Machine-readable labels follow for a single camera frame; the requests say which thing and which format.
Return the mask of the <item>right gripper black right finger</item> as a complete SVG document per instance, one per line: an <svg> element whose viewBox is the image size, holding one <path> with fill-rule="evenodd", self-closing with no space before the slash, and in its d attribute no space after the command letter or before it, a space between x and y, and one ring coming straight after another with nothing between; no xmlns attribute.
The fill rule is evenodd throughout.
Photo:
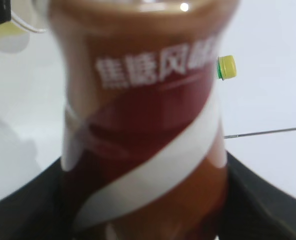
<svg viewBox="0 0 296 240"><path fill-rule="evenodd" d="M221 240L296 240L296 199L274 187L230 153L229 190Z"/></svg>

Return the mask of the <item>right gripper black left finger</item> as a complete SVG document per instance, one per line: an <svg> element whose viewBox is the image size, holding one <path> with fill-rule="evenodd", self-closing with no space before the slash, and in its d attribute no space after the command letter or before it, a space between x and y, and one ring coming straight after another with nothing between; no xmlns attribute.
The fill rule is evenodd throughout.
<svg viewBox="0 0 296 240"><path fill-rule="evenodd" d="M0 240L71 240L56 160L36 178L0 200Z"/></svg>

